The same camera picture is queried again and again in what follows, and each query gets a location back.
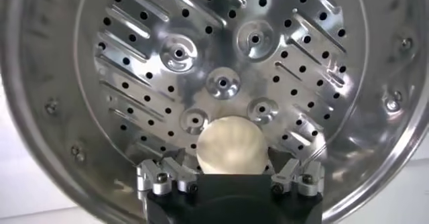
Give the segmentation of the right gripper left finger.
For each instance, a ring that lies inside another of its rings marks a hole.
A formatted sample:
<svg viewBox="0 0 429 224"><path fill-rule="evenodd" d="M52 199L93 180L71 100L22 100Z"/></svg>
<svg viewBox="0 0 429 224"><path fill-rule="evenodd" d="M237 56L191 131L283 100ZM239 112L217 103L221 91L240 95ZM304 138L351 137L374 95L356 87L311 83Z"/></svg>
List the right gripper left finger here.
<svg viewBox="0 0 429 224"><path fill-rule="evenodd" d="M152 192L165 196L173 191L194 194L198 190L197 176L183 167L185 149L167 152L159 160L146 159L137 166L137 195Z"/></svg>

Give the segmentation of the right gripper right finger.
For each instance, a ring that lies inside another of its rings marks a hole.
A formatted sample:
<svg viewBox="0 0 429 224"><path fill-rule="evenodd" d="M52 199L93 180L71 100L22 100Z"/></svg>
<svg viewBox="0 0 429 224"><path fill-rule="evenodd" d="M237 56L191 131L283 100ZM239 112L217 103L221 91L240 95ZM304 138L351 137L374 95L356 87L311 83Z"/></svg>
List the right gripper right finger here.
<svg viewBox="0 0 429 224"><path fill-rule="evenodd" d="M320 162L309 162L303 168L300 161L290 159L282 169L271 176L271 190L274 194L286 194L296 187L298 194L315 197L324 192L325 169Z"/></svg>

